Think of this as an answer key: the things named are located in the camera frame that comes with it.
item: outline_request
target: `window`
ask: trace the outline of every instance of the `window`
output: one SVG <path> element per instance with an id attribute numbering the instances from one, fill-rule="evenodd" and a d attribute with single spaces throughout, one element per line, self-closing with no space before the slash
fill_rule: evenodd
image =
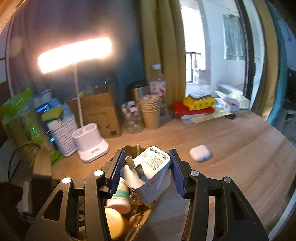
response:
<path id="1" fill-rule="evenodd" d="M 205 70 L 205 37 L 198 3 L 181 0 L 186 49 L 186 83 L 197 83 Z"/>

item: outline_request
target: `paper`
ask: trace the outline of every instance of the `paper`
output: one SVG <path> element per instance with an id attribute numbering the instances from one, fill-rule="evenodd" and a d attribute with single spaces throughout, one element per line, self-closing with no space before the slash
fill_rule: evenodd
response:
<path id="1" fill-rule="evenodd" d="M 193 123 L 200 123 L 200 122 L 203 122 L 203 121 L 211 120 L 211 119 L 218 118 L 218 117 L 221 117 L 221 116 L 226 116 L 226 115 L 229 115 L 229 114 L 231 114 L 229 111 L 221 110 L 221 111 L 215 111 L 215 112 L 207 114 L 207 115 L 192 118 L 190 120 Z"/>

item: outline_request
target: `scissors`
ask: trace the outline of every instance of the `scissors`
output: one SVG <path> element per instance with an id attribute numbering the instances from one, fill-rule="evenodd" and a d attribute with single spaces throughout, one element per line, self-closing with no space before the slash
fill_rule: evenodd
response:
<path id="1" fill-rule="evenodd" d="M 233 114 L 233 113 L 231 113 L 231 114 L 229 114 L 229 115 L 226 115 L 225 117 L 226 117 L 227 119 L 234 120 L 234 119 L 236 118 L 236 115 Z"/>

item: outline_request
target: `olive green curtain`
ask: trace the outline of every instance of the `olive green curtain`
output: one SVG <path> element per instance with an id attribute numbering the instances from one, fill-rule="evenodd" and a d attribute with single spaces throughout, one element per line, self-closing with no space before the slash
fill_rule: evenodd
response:
<path id="1" fill-rule="evenodd" d="M 141 0 L 145 71 L 161 64 L 167 83 L 168 104 L 185 96 L 185 40 L 179 0 Z"/>
<path id="2" fill-rule="evenodd" d="M 279 51 L 276 30 L 264 0 L 253 1 L 261 18 L 265 40 L 265 59 L 259 89 L 252 111 L 267 120 L 274 105 L 279 74 Z"/>

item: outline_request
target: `book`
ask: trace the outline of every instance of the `book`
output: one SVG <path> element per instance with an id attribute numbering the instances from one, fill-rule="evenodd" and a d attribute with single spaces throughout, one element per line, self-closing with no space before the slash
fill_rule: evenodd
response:
<path id="1" fill-rule="evenodd" d="M 176 116 L 207 114 L 215 111 L 214 107 L 208 107 L 201 110 L 189 110 L 187 106 L 183 105 L 182 101 L 174 102 L 172 103 L 172 106 Z"/>

